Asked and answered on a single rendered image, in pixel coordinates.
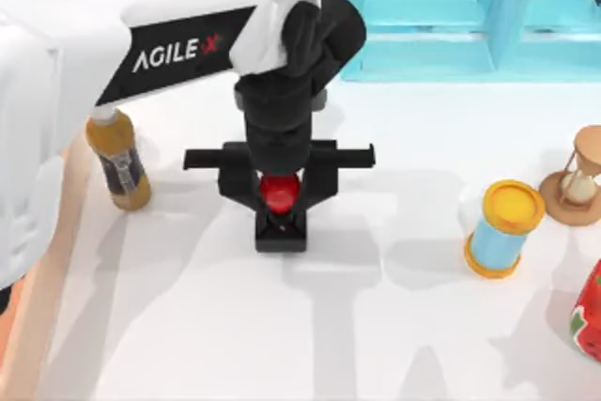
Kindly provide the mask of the red round cup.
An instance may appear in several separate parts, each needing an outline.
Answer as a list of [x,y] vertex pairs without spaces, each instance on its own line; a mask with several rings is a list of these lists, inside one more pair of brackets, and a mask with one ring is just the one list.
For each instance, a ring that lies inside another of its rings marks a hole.
[[270,211],[285,214],[296,204],[301,190],[301,181],[296,173],[288,176],[263,175],[258,188]]

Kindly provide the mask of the orange brown drink bottle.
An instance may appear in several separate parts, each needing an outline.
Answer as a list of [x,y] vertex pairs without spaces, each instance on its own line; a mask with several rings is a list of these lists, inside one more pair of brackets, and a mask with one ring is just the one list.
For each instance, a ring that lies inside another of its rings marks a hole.
[[151,188],[130,118],[118,109],[108,119],[91,117],[85,136],[100,160],[113,203],[126,211],[143,208],[151,198]]

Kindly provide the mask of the light blue rack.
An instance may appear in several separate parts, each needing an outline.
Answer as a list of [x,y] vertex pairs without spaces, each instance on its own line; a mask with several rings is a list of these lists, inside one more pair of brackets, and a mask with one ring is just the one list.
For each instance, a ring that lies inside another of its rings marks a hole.
[[352,81],[601,82],[601,0],[350,0]]

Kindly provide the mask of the blue can with yellow lids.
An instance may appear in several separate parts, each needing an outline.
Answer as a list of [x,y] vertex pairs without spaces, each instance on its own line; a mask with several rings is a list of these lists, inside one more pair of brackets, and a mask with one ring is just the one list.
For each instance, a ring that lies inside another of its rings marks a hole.
[[529,234],[546,214],[545,201],[531,185],[503,179],[485,190],[481,211],[465,241],[465,260],[485,278],[508,277],[519,264]]

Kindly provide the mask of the wooden hourglass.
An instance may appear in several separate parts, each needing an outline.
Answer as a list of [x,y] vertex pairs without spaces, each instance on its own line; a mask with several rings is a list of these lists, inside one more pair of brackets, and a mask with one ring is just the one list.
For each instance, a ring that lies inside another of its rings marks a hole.
[[601,125],[589,125],[575,136],[573,151],[562,171],[539,185],[547,214],[560,224],[588,226],[601,220]]

